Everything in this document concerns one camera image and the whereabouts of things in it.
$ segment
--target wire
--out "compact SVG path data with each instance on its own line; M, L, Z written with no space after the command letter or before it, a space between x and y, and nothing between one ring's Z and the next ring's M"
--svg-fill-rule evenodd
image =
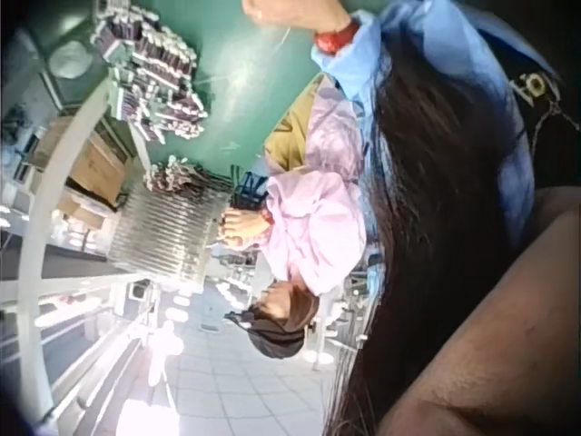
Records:
M282 36L282 39L272 49L272 52L268 56L266 56L266 58L264 58L262 61L256 62L256 63L253 63L253 64L260 65L261 63L263 63L265 61L271 60L282 49L282 46L287 41L287 38L289 37L289 34L290 33L291 33L291 28L288 27L287 30L286 30L286 32ZM216 75L216 76L210 77L208 79L198 80L196 82L193 82L192 85L195 86L197 84L210 84L210 83L213 83L213 82L220 82L222 80L231 80L234 77L236 77L237 75L246 72L246 70L247 70L247 67L238 68L238 69L234 70L230 74L227 74L227 75Z

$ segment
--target tools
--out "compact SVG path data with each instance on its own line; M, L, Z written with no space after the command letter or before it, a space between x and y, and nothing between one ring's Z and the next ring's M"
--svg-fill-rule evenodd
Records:
M112 65L112 114L134 125L147 142L165 132L192 139L208 116L192 89L197 55L160 17L137 6L109 5L91 42Z

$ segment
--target woman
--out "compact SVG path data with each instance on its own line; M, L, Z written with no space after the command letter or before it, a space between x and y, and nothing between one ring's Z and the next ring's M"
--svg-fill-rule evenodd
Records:
M276 141L266 143L266 207L260 212L229 209L221 228L231 248L259 246L277 279L247 311L227 316L246 326L256 348L272 358L296 354L305 326L317 314L320 322L338 317L332 308L365 248L357 185L361 140L355 116L327 78L317 83L311 99L302 151L291 150L288 145L300 141L287 141L281 132ZM293 135L300 131L293 126Z
M379 416L378 435L579 434L581 190L537 199L540 236ZM351 434L336 424L328 434Z
M530 238L529 149L558 113L556 75L509 27L449 0L392 2L379 16L335 0L242 5L258 23L314 30L313 58L361 110L386 269L326 434L376 434Z

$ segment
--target long dark hair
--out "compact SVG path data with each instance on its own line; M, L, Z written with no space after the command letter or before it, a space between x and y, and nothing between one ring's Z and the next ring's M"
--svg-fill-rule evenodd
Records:
M516 141L506 108L436 71L403 36L389 51L369 187L386 275L367 341L340 359L327 436L375 434L515 256L497 188Z

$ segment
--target white pillar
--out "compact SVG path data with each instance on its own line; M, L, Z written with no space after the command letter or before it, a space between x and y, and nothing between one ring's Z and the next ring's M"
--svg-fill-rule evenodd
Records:
M43 347L34 320L39 315L38 292L42 282L44 250L50 233L51 213L61 197L66 177L81 153L85 140L107 108L107 83L101 82L84 102L54 148L38 186L30 222L26 226L18 267L18 345L20 395L23 411L39 422L53 407L51 387L44 366Z

